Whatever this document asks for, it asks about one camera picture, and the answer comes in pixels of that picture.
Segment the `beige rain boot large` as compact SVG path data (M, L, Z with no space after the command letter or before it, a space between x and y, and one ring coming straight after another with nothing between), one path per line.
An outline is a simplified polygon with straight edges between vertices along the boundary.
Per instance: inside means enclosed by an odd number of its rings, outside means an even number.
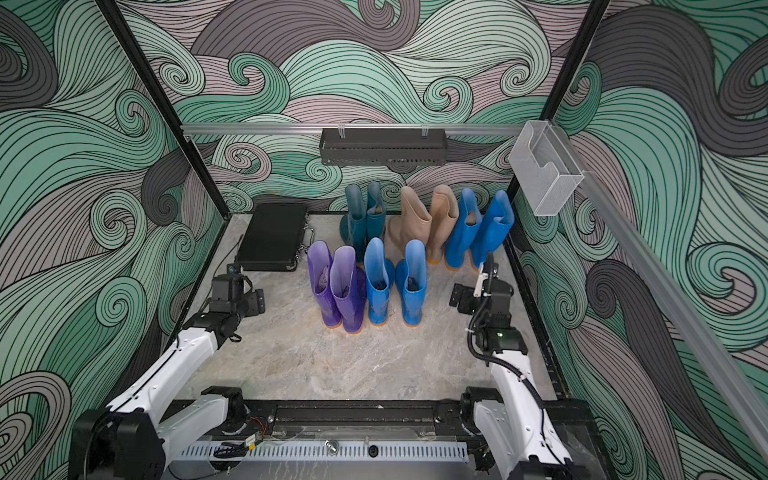
M432 226L432 215L416 191L408 186L400 190L401 213L388 221L387 233L395 247L405 252L411 240L427 244Z

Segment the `blue rain boot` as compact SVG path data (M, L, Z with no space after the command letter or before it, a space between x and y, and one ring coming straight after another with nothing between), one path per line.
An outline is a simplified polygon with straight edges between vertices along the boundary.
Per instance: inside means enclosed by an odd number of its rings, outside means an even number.
M461 268L465 252L474 241L482 223L482 213L472 189L462 190L458 206L457 222L445 244L445 263L454 270Z
M476 269L485 261L488 253L493 253L504 241L515 223L515 214L505 191L494 195L480 228L470 246L472 263Z

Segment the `dark teal boot back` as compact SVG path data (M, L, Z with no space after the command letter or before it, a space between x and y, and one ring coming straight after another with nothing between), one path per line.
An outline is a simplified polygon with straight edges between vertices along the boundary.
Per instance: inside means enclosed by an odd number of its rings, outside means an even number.
M366 238L368 241L383 237L386 217L387 210L381 194L381 185L378 181L373 181L367 188Z

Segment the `light blue boot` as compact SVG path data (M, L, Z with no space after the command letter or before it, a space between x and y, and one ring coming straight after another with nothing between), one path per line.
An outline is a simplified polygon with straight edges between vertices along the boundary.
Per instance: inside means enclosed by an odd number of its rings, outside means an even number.
M373 325L381 326L388 319L390 293L395 281L395 266L386 257L384 242L379 237L371 239L366 247L364 270L369 320Z
M406 244L404 258L398 262L395 275L404 322L418 326L428 287L426 248L421 240L413 239Z

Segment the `purple rain boot back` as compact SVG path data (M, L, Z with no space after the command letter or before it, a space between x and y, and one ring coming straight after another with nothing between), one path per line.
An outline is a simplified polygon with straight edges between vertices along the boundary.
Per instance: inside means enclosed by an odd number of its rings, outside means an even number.
M325 241L314 241L307 251L308 273L312 294L318 304L323 323L328 328L341 324L341 314L330 289L332 256Z

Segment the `purple rain boot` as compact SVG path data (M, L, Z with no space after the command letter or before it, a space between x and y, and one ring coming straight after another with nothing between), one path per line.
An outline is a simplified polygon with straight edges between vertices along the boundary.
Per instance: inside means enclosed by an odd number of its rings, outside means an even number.
M325 241L314 241L307 251L308 273L312 294L318 304L323 323L328 328L341 324L341 314L330 289L332 256Z
M330 288L341 314L347 333L358 333L363 324L366 302L364 271L356 263L356 251L352 246L335 250L330 268Z

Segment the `purple rain boot front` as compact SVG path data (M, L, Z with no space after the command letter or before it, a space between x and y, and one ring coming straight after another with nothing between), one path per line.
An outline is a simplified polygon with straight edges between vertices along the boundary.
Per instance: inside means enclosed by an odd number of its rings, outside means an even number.
M364 271L356 263L356 251L352 246L335 250L330 268L330 288L341 314L347 333L358 333L363 324L366 302Z

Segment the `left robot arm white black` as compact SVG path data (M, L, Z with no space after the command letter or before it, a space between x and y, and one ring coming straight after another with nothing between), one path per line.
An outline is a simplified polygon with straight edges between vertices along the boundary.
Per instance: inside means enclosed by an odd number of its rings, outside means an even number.
M247 423L241 389L209 387L192 404L165 415L176 395L226 343L247 316L266 310L264 293L238 262L212 281L203 309L190 317L160 358L124 392L74 423L67 476L70 479L159 479L188 446L223 428L241 433Z

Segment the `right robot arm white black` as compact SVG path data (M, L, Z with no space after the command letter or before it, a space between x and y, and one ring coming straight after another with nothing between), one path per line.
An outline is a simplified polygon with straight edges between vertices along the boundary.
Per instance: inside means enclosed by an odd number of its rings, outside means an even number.
M470 316L469 353L489 368L493 388L469 387L461 397L463 419L482 438L477 463L493 462L503 479L588 479L556 432L534 379L529 348L512 325L514 288L498 277L489 253L473 286L456 284L449 301Z

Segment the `light blue boot front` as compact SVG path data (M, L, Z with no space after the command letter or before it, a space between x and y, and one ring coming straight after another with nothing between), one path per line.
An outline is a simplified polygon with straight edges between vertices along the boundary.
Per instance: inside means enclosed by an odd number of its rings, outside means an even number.
M395 281L395 266L386 257L384 242L379 237L371 239L366 247L364 270L369 320L373 325L381 326L388 319L390 293Z

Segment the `light blue boot back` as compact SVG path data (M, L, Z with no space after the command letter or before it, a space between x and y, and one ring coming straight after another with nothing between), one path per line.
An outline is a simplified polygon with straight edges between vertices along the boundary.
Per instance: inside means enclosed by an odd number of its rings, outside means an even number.
M418 326L428 287L426 248L421 240L413 239L406 244L404 258L398 262L395 275L404 322Z

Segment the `dark teal boot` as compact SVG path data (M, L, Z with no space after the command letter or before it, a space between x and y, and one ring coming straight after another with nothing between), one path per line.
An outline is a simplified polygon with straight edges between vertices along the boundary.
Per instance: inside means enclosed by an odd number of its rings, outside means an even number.
M346 246L354 249L355 261L363 261L366 248L367 208L362 191L356 184L350 184L345 188L347 201L347 213L342 216L339 224L339 232Z
M381 194L381 185L378 181L373 181L367 188L366 238L368 241L383 237L386 217L387 210Z

